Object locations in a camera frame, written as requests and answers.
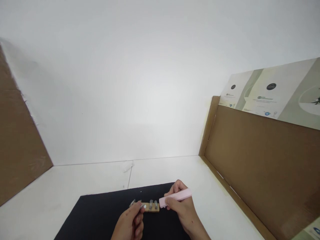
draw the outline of brown cardboard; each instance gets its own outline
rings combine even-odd
[[[319,150],[318,130],[218,106],[205,157],[282,240],[320,215]]]
[[[207,164],[214,176],[219,180],[222,186],[227,190],[229,195],[233,198],[236,204],[241,208],[241,210],[246,214],[246,216],[251,220],[252,224],[257,228],[260,234],[267,240],[275,240],[276,238],[272,233],[266,228],[266,226],[260,221],[260,219],[253,213],[253,211],[245,204],[245,202],[236,194],[236,192],[229,186],[229,184],[220,176],[215,167],[207,160],[205,156],[201,156],[201,159]]]
[[[0,47],[0,206],[52,167]]]
[[[202,142],[201,142],[201,146],[200,146],[199,156],[204,156],[204,153],[206,151],[207,143],[209,140],[211,128],[214,123],[214,118],[216,116],[219,101],[220,101],[219,96],[212,97],[211,105],[210,105],[209,113],[208,113],[208,118],[207,118],[206,126],[204,128],[203,138],[202,138]]]

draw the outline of pink sponge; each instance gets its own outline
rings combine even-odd
[[[160,208],[164,208],[164,207],[167,206],[167,204],[166,204],[166,198],[167,197],[172,197],[177,201],[182,201],[183,199],[186,199],[186,198],[191,197],[191,196],[192,196],[191,190],[189,188],[187,188],[187,189],[182,190],[180,192],[173,193],[173,194],[171,194],[169,196],[160,198],[159,199]]]

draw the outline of forearm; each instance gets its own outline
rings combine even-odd
[[[194,221],[188,233],[191,240],[211,240],[200,219]]]

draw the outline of black mat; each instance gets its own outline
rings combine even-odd
[[[110,239],[119,216],[133,199],[149,202],[162,198],[173,183],[133,188],[117,192],[81,196],[62,225],[55,240]],[[190,239],[176,212],[165,208],[144,213],[142,239]]]

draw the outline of hand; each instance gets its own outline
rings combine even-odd
[[[120,215],[111,240],[140,240],[142,238],[142,219],[145,209],[140,209],[140,206],[140,201],[134,203]]]
[[[188,187],[183,184],[180,180],[177,180],[171,187],[168,193],[164,196],[177,193],[181,190],[187,189]],[[178,202],[174,198],[166,198],[167,209],[172,209],[177,212],[179,220],[183,226],[183,229],[189,235],[192,240],[210,240],[205,228],[203,227],[196,209],[194,208],[192,197],[186,198],[181,202]]]

